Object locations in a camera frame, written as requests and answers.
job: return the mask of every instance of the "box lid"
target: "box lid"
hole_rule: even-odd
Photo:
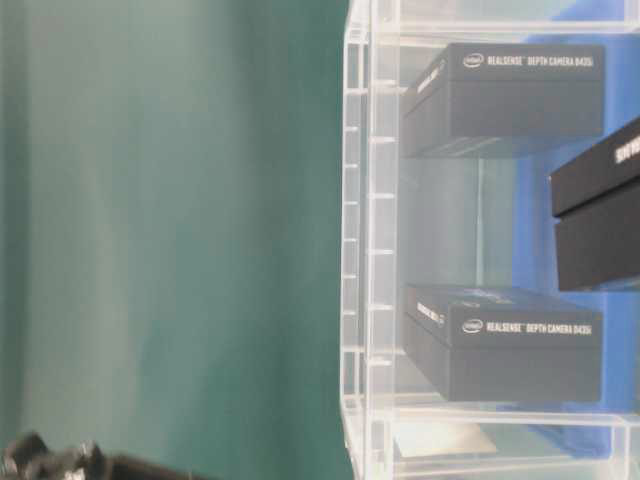
[[[551,174],[552,213],[561,217],[640,178],[640,118]]]
[[[602,315],[519,288],[408,286],[406,312],[451,347],[599,348]]]
[[[603,79],[601,45],[451,43],[404,93],[402,113],[408,115],[448,82],[601,83]]]

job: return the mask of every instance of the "black object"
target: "black object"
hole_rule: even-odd
[[[2,480],[204,480],[191,473],[126,456],[105,456],[89,445],[54,453],[35,433],[9,445],[3,455]]]
[[[403,343],[448,401],[600,399],[602,315],[555,298],[408,286]]]
[[[640,119],[551,174],[560,290],[640,283]]]
[[[603,128],[604,48],[450,44],[402,98],[405,157],[512,157]]]

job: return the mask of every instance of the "clear acrylic display case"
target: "clear acrylic display case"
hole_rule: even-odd
[[[554,169],[640,116],[639,27],[639,0],[351,0],[340,402],[354,478],[640,478],[640,299],[558,291],[548,185]],[[460,42],[601,45],[601,134],[501,158],[405,154],[403,96]],[[600,401],[447,401],[403,347],[406,287],[416,284],[520,287],[601,312]]]

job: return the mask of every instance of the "intel realsense depth camera box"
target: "intel realsense depth camera box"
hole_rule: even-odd
[[[602,315],[518,288],[408,286],[404,349],[448,401],[595,402]]]
[[[602,134],[604,48],[450,44],[404,93],[405,157],[524,155]]]

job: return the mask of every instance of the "green wall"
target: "green wall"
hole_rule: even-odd
[[[350,478],[346,0],[2,2],[2,435]]]

